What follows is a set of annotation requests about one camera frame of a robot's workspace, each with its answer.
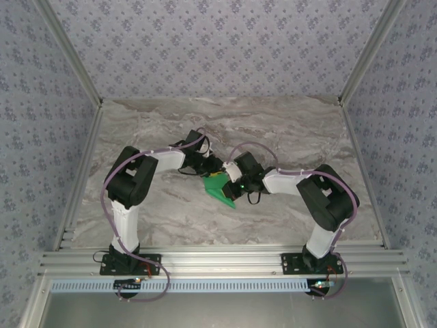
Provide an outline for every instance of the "aluminum frame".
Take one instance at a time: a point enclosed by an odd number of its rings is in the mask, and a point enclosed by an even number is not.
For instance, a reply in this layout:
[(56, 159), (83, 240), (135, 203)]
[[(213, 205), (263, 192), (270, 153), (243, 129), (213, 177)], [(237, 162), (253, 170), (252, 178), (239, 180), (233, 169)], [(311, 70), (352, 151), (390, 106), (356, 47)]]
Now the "aluminum frame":
[(340, 105), (340, 107), (341, 107), (341, 112), (342, 112), (342, 115), (343, 115), (343, 118), (344, 118), (344, 121), (346, 124), (346, 129), (349, 132), (350, 141), (352, 142), (352, 147), (354, 148), (354, 151), (355, 151), (356, 160), (358, 161), (358, 166), (360, 167), (361, 175), (363, 176), (364, 184), (366, 186), (367, 193), (369, 194), (369, 198), (370, 198), (370, 202), (371, 202), (371, 205), (373, 208), (373, 212), (375, 213), (376, 221), (378, 222), (378, 227), (380, 229), (381, 236), (382, 236), (382, 244), (388, 249), (388, 248), (390, 248), (389, 236), (388, 236), (387, 231), (385, 229), (385, 224), (382, 220), (382, 215), (381, 215), (378, 203), (376, 201), (375, 192), (373, 191), (373, 187), (371, 185), (369, 174), (367, 173), (367, 170), (366, 170), (366, 167), (364, 164), (364, 158), (363, 158), (363, 155), (361, 154), (358, 140), (356, 138), (354, 129), (352, 128), (352, 122), (350, 120), (348, 110), (347, 110), (346, 106)]
[(81, 205), (82, 197), (85, 192), (88, 174), (91, 169), (91, 160), (93, 157), (94, 148), (96, 147), (96, 140), (98, 136), (98, 131), (100, 130), (100, 123), (102, 121), (101, 109), (101, 105), (98, 105), (96, 108), (96, 112), (91, 123), (91, 130), (85, 144), (85, 149), (82, 154), (81, 161), (79, 162), (79, 167), (77, 169), (76, 175), (74, 177), (72, 190), (68, 196), (66, 208), (62, 215), (61, 223), (59, 224), (55, 243), (53, 244), (53, 251), (59, 250), (59, 248), (61, 247), (61, 242), (64, 239), (64, 234), (66, 232), (74, 232), (74, 228), (72, 228), (74, 218), (77, 216), (78, 209)]
[(48, 2), (48, 0), (33, 0), (33, 3), (46, 22), (48, 29), (50, 29), (50, 32), (52, 32), (53, 37), (56, 39), (56, 42), (61, 48), (64, 56), (70, 63), (73, 72), (81, 82), (81, 85), (89, 99), (93, 102), (94, 106), (98, 106), (100, 104), (100, 97), (97, 89), (94, 86), (91, 77), (89, 77), (81, 58), (68, 38), (67, 33), (62, 28), (62, 24), (56, 16), (51, 4)]
[[(98, 274), (100, 264), (92, 255), (98, 249), (62, 249), (43, 255), (38, 278), (28, 308), (20, 325), (22, 328), (38, 327), (56, 279), (108, 279)], [(163, 255), (163, 265), (171, 272), (172, 279), (283, 279), (280, 255), (283, 252), (300, 252), (301, 246), (287, 245), (228, 245), (228, 246), (169, 246), (147, 247), (142, 252)], [(350, 279), (391, 277), (397, 299), (407, 327), (426, 327), (418, 308), (418, 301), (411, 293), (410, 272), (402, 251), (385, 249), (377, 242), (339, 242), (336, 250), (348, 264)], [(295, 278), (324, 277), (297, 275)], [(152, 279), (164, 281), (161, 273)]]
[(359, 86), (367, 69), (369, 69), (376, 53), (381, 47), (381, 44), (390, 33), (391, 27), (395, 23), (396, 18), (399, 16), (399, 13), (406, 2), (407, 0), (389, 0), (386, 4), (384, 11), (381, 13), (376, 26), (367, 39), (366, 45), (361, 51), (360, 57), (356, 61), (355, 66), (341, 91), (341, 105), (347, 105), (352, 98), (352, 95)]

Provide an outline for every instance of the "metal plate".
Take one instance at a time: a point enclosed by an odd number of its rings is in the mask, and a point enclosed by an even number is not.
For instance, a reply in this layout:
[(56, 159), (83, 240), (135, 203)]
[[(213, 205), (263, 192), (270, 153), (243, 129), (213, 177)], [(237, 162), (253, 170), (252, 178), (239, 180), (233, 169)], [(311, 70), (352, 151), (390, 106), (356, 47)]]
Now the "metal plate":
[[(160, 254), (139, 254), (142, 258), (147, 258), (148, 260), (161, 263)], [(148, 275), (148, 270), (150, 270), (150, 275), (159, 275), (160, 269), (157, 266), (148, 264), (146, 262), (139, 262), (137, 267), (133, 272), (123, 273), (117, 272), (113, 266), (113, 257), (109, 254), (105, 254), (102, 257), (102, 263), (100, 265), (100, 275), (138, 275), (140, 277)]]
[(328, 275), (333, 274), (332, 271), (328, 270), (331, 267), (335, 270), (335, 273), (341, 275), (344, 273), (343, 266), (339, 261), (338, 257), (335, 255), (329, 256), (326, 259), (325, 267), (317, 272), (311, 271), (307, 266), (304, 265), (302, 259), (302, 253), (284, 253), (281, 254), (281, 265), (282, 273), (284, 275)]

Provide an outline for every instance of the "wire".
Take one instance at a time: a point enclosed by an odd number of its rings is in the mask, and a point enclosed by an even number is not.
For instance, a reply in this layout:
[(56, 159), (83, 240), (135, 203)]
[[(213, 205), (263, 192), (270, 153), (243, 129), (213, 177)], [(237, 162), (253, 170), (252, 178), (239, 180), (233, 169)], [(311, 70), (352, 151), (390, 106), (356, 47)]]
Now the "wire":
[(97, 253), (100, 253), (100, 252), (101, 252), (101, 253), (109, 254), (108, 251), (104, 251), (104, 250), (99, 250), (99, 251), (97, 251), (96, 253), (93, 254), (93, 261), (94, 261), (95, 263), (102, 263), (102, 261), (97, 261), (97, 260), (96, 260), (96, 257), (95, 257), (96, 254), (97, 254)]
[(332, 294), (332, 295), (328, 295), (328, 296), (326, 296), (323, 292), (321, 292), (320, 290), (317, 290), (317, 289), (315, 289), (315, 288), (310, 288), (310, 290), (312, 290), (313, 292), (316, 292), (316, 293), (318, 293), (320, 296), (322, 296), (322, 298), (324, 298), (324, 299), (333, 299), (334, 297), (337, 297), (337, 296), (339, 296), (342, 292), (343, 292), (343, 290), (344, 290), (344, 288), (346, 287), (346, 284), (347, 284), (347, 281), (348, 281), (348, 276), (349, 276), (349, 274), (348, 274), (348, 267), (346, 266), (346, 263), (344, 262), (344, 260), (343, 260), (343, 258), (341, 257), (341, 255), (340, 254), (338, 254), (338, 253), (331, 253), (332, 255), (335, 255), (336, 257), (338, 257), (338, 259), (341, 261), (341, 264), (343, 265), (343, 270), (344, 270), (344, 282), (343, 282), (343, 284), (341, 285), (341, 287), (340, 287), (340, 289), (337, 291), (337, 292), (335, 292), (334, 294)]
[(327, 268), (328, 268), (328, 271), (332, 271), (335, 274), (334, 284), (336, 284), (337, 283), (337, 272), (336, 272), (336, 270), (334, 268), (332, 268), (331, 265), (328, 265)]
[(242, 143), (238, 144), (237, 146), (235, 146), (234, 149), (231, 151), (231, 154), (229, 154), (229, 157), (227, 158), (226, 164), (228, 164), (231, 161), (232, 155), (234, 154), (234, 152), (239, 147), (245, 146), (245, 145), (255, 145), (255, 146), (259, 146), (259, 147), (264, 148), (265, 150), (267, 150), (269, 153), (271, 153), (271, 155), (274, 158), (274, 166), (276, 167), (276, 169), (279, 169), (278, 156), (276, 156), (276, 154), (269, 147), (263, 145), (262, 143), (256, 142), (256, 141), (246, 141), (246, 142), (242, 142)]
[(180, 169), (178, 169), (178, 172), (181, 174), (184, 174), (185, 176), (199, 176), (200, 175), (198, 173), (183, 172)]
[(207, 152), (210, 151), (210, 148), (211, 148), (210, 138), (205, 136), (205, 140), (208, 143), (208, 149), (205, 152), (200, 152), (200, 155), (204, 155), (204, 154), (206, 154)]
[(145, 267), (147, 268), (147, 275), (149, 276), (149, 278), (152, 277), (152, 271), (150, 270), (150, 265), (148, 263), (145, 263)]
[(127, 164), (129, 164), (131, 161), (133, 161), (133, 160), (135, 160), (135, 159), (137, 159), (137, 158), (139, 158), (139, 157), (141, 157), (141, 156), (143, 156), (143, 155), (148, 155), (148, 154), (157, 153), (157, 152), (166, 152), (166, 151), (169, 151), (169, 150), (179, 150), (179, 149), (187, 148), (187, 147), (190, 147), (190, 146), (192, 146), (192, 145), (197, 144), (198, 142), (200, 142), (201, 140), (203, 140), (204, 137), (205, 137), (205, 133), (204, 133), (204, 134), (203, 134), (199, 139), (196, 139), (196, 140), (194, 140), (193, 142), (190, 142), (190, 143), (188, 143), (188, 144), (186, 144), (186, 145), (183, 145), (183, 146), (178, 146), (178, 147), (172, 147), (172, 146), (169, 146), (169, 147), (161, 148), (161, 149), (158, 149), (158, 150), (146, 150), (146, 151), (144, 151), (144, 152), (139, 152), (138, 154), (135, 154), (134, 156), (132, 156), (132, 157), (126, 159), (125, 161), (123, 161), (123, 163), (121, 163), (120, 165), (118, 165), (118, 166), (117, 166), (117, 167), (116, 167), (116, 168), (111, 172), (111, 174), (109, 174), (109, 176), (107, 177), (107, 179), (106, 179), (105, 182), (103, 183), (103, 187), (102, 187), (102, 190), (101, 190), (101, 192), (100, 192), (100, 204), (102, 205), (102, 209), (103, 209), (104, 215), (105, 215), (105, 217), (107, 218), (109, 224), (111, 225), (112, 230), (114, 231), (114, 235), (115, 235), (116, 239), (118, 240), (118, 243), (119, 243), (120, 247), (123, 249), (124, 253), (128, 254), (128, 255), (129, 255), (130, 257), (132, 257), (132, 258), (135, 258), (135, 259), (140, 260), (140, 261), (142, 261), (142, 262), (145, 262), (145, 263), (148, 263), (148, 264), (154, 265), (154, 266), (156, 266), (156, 267), (159, 267), (160, 269), (162, 269), (162, 270), (164, 271), (165, 275), (167, 276), (167, 283), (166, 283), (166, 285), (165, 285), (165, 288), (164, 288), (164, 290), (163, 290), (160, 294), (158, 294), (157, 296), (152, 297), (152, 298), (150, 298), (150, 299), (125, 299), (125, 298), (123, 298), (123, 297), (120, 295), (120, 293), (118, 292), (118, 296), (119, 296), (120, 301), (132, 301), (132, 302), (135, 302), (135, 303), (145, 303), (145, 302), (153, 302), (153, 301), (157, 301), (157, 300), (163, 298), (163, 297), (165, 296), (165, 294), (167, 293), (169, 287), (170, 287), (170, 274), (169, 274), (169, 272), (166, 270), (166, 268), (165, 268), (161, 263), (159, 263), (159, 262), (154, 262), (154, 261), (152, 261), (152, 260), (150, 260), (150, 259), (142, 258), (141, 256), (135, 255), (135, 254), (133, 254), (131, 251), (129, 251), (129, 250), (126, 248), (126, 246), (123, 244), (123, 242), (122, 242), (122, 238), (120, 237), (120, 235), (119, 235), (119, 233), (118, 233), (118, 231), (117, 231), (117, 226), (115, 225), (115, 222), (114, 222), (112, 216), (109, 214), (108, 209), (107, 209), (107, 207), (106, 207), (106, 205), (105, 205), (105, 203), (104, 203), (104, 192), (105, 192), (106, 188), (108, 187), (108, 184), (110, 183), (110, 181), (114, 178), (114, 176), (115, 176), (115, 175), (116, 175), (116, 174), (117, 174), (117, 173), (118, 173), (118, 172), (119, 172), (123, 167), (125, 167), (125, 166), (126, 166)]
[(258, 193), (258, 199), (257, 199), (256, 203), (252, 203), (252, 201), (251, 201), (251, 193), (247, 193), (247, 200), (249, 201), (250, 205), (259, 204), (259, 201), (261, 200), (261, 193)]

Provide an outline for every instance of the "metal base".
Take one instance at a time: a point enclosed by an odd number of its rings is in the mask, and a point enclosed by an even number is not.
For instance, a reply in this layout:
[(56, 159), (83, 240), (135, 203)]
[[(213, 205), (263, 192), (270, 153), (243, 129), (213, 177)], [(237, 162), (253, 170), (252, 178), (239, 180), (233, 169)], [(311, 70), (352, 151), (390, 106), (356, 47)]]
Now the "metal base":
[[(161, 263), (160, 254), (139, 254), (142, 258), (147, 258), (148, 260)], [(105, 254), (102, 257), (102, 263), (100, 264), (100, 275), (136, 275), (136, 276), (148, 276), (148, 275), (159, 275), (160, 269), (157, 266), (148, 264), (146, 262), (139, 262), (136, 267), (129, 271), (123, 271), (119, 269), (115, 258), (111, 254)]]
[(309, 268), (303, 262), (302, 253), (281, 254), (281, 264), (282, 273), (284, 275), (328, 275), (333, 273), (329, 268), (334, 269), (335, 273), (338, 275), (341, 275), (344, 272), (343, 266), (338, 257), (332, 254), (327, 254), (323, 258), (323, 263), (321, 263), (321, 265), (316, 269)]

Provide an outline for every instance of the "aluminum rail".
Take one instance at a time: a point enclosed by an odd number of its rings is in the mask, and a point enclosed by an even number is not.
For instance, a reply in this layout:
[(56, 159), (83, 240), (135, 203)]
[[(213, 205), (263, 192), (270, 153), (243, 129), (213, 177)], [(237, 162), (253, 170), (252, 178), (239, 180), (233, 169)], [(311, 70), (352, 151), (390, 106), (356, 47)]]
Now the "aluminum rail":
[[(56, 278), (99, 276), (100, 264), (92, 255), (99, 249), (63, 249), (44, 253), (38, 275)], [(402, 251), (372, 244), (340, 243), (336, 250), (345, 260), (350, 277), (397, 277), (409, 275)], [(142, 254), (162, 254), (162, 264), (172, 278), (265, 278), (283, 277), (282, 253), (300, 253), (301, 246), (233, 245), (218, 247), (148, 247)], [(96, 254), (100, 260), (102, 253)], [(293, 275), (296, 278), (323, 275)], [(154, 279), (165, 279), (161, 273)]]

